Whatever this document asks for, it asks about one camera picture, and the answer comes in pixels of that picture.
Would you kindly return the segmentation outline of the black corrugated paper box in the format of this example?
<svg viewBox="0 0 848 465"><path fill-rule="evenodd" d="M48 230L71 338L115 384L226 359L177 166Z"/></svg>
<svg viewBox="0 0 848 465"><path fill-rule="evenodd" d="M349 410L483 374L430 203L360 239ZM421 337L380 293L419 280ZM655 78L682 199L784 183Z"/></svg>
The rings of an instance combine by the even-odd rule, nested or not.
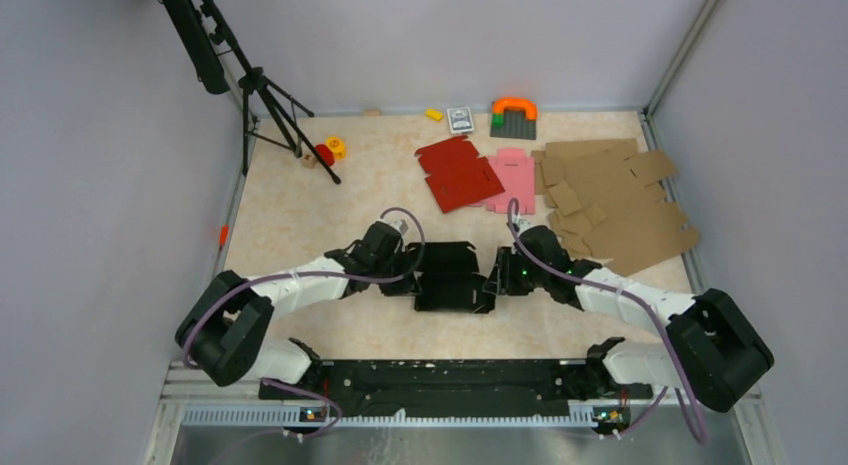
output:
<svg viewBox="0 0 848 465"><path fill-rule="evenodd" d="M406 252L423 259L415 267L419 291L416 312L488 314L496 298L483 291L487 278L480 273L476 248L468 241L413 242Z"/></svg>

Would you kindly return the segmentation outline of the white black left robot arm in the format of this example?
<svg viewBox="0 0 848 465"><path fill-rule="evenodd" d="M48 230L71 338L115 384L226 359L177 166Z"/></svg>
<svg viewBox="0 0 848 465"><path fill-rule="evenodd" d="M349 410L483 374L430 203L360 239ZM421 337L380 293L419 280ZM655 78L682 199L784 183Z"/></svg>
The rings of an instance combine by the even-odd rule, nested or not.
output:
<svg viewBox="0 0 848 465"><path fill-rule="evenodd" d="M299 340L268 337L272 322L372 284L403 284L413 271L403 252L405 230L402 220L380 219L362 239L290 271L254 278L232 270L219 273L175 333L185 364L220 387L272 379L297 398L314 395L321 382L317 355Z"/></svg>

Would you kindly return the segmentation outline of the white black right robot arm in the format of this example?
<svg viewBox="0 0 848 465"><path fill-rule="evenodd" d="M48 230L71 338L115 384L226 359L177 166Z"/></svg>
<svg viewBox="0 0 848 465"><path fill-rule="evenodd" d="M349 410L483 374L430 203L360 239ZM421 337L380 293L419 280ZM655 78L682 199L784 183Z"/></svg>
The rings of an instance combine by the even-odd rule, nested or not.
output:
<svg viewBox="0 0 848 465"><path fill-rule="evenodd" d="M572 259L546 226L511 226L514 242L498 249L486 292L526 296L542 289L560 304L608 315L654 334L657 344L609 339L594 348L589 389L612 397L625 385L678 389L716 412L729 411L772 369L775 358L726 292L673 292Z"/></svg>

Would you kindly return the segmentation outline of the playing card deck box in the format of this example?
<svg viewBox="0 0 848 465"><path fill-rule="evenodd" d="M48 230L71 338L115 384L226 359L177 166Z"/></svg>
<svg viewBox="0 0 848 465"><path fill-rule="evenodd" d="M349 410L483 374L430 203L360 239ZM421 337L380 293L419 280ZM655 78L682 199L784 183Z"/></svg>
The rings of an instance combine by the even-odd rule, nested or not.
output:
<svg viewBox="0 0 848 465"><path fill-rule="evenodd" d="M446 117L452 135L468 135L475 131L473 115L469 107L448 108Z"/></svg>

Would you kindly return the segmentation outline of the pink flat cardboard sheet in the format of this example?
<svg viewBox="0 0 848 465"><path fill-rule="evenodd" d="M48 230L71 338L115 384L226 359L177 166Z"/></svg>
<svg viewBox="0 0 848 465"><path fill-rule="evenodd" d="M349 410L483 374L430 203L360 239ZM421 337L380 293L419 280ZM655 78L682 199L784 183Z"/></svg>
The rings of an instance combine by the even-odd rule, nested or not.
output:
<svg viewBox="0 0 848 465"><path fill-rule="evenodd" d="M504 191L483 201L486 210L506 214L511 199L518 200L518 213L533 215L535 200L535 161L519 148L501 148L487 160L500 180Z"/></svg>

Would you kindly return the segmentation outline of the red flat cardboard sheet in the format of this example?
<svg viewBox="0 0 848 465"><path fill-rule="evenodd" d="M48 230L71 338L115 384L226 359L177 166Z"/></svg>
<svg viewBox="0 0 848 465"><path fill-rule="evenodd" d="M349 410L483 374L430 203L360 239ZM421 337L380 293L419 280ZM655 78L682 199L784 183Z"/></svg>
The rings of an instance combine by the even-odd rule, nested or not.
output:
<svg viewBox="0 0 848 465"><path fill-rule="evenodd" d="M467 135L454 136L414 152L439 209L447 214L505 191L488 159Z"/></svg>

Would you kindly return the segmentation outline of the red yellow toy spool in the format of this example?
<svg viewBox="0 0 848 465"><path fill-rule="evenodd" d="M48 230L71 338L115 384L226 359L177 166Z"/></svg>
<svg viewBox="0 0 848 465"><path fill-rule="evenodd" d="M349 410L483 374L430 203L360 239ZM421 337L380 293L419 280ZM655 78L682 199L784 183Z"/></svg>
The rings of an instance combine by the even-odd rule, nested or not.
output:
<svg viewBox="0 0 848 465"><path fill-rule="evenodd" d="M330 167L347 157L346 142L337 136L330 136L323 143L317 144L315 151Z"/></svg>

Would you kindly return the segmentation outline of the small wooden cube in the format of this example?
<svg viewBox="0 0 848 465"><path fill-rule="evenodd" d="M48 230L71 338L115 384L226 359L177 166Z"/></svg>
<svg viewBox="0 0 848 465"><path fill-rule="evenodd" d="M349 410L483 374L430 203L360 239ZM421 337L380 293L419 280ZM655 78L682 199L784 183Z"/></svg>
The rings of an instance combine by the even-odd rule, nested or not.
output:
<svg viewBox="0 0 848 465"><path fill-rule="evenodd" d="M304 155L301 158L301 165L305 168L313 169L317 165L317 157L314 155Z"/></svg>

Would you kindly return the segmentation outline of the brown flat cardboard sheets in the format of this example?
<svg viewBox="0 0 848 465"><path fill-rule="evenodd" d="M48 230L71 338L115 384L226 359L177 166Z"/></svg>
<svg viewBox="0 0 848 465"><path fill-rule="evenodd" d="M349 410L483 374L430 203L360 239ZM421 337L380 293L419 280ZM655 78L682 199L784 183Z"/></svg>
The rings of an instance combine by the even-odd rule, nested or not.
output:
<svg viewBox="0 0 848 465"><path fill-rule="evenodd" d="M601 259L631 276L699 242L663 186L678 173L664 152L640 151L634 139L601 139L549 142L532 157L536 192L571 256Z"/></svg>

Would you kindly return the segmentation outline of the yellow small block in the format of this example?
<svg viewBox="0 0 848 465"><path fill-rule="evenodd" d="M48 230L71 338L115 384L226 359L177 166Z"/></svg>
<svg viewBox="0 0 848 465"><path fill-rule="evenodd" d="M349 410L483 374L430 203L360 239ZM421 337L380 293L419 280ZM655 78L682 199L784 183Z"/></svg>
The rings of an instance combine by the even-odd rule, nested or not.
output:
<svg viewBox="0 0 848 465"><path fill-rule="evenodd" d="M428 117L429 119L437 121L437 122L442 121L443 118L444 118L444 114L441 111L434 109L434 108L428 108L425 111L425 116Z"/></svg>

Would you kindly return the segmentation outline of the grey building baseplate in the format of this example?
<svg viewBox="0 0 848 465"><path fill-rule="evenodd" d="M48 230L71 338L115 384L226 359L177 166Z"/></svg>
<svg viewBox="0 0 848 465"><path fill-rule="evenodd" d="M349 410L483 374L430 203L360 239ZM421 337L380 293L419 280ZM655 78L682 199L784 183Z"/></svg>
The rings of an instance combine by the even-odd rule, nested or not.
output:
<svg viewBox="0 0 848 465"><path fill-rule="evenodd" d="M506 111L502 126L490 124L490 136L493 138L535 140L537 138L537 121L526 120L520 111Z"/></svg>

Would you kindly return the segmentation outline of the orange arch toy block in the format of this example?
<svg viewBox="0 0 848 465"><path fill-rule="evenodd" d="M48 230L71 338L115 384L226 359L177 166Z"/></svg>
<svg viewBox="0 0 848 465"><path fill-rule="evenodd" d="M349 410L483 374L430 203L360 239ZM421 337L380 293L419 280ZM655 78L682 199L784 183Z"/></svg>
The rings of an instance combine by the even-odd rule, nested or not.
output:
<svg viewBox="0 0 848 465"><path fill-rule="evenodd" d="M527 98L501 97L493 102L491 107L493 115L504 115L506 111L523 112L526 120L536 121L538 119L537 105Z"/></svg>

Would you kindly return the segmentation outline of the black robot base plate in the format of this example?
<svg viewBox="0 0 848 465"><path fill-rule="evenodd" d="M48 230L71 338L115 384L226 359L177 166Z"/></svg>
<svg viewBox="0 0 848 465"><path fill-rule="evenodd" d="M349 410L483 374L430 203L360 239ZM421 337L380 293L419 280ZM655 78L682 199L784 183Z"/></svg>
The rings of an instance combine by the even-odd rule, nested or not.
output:
<svg viewBox="0 0 848 465"><path fill-rule="evenodd" d="M336 360L298 388L337 403L346 417L560 417L573 402L650 399L645 384L619 385L583 360Z"/></svg>

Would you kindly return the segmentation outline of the orange clip on frame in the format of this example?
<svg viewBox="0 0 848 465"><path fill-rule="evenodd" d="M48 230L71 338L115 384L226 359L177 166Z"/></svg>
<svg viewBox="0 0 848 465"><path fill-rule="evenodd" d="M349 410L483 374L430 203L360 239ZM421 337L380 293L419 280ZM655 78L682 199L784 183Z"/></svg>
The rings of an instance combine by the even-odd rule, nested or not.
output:
<svg viewBox="0 0 848 465"><path fill-rule="evenodd" d="M230 227L228 225L224 225L220 228L219 240L218 240L218 245L219 245L220 248L223 248L227 244L228 236L229 236L229 229L230 229Z"/></svg>

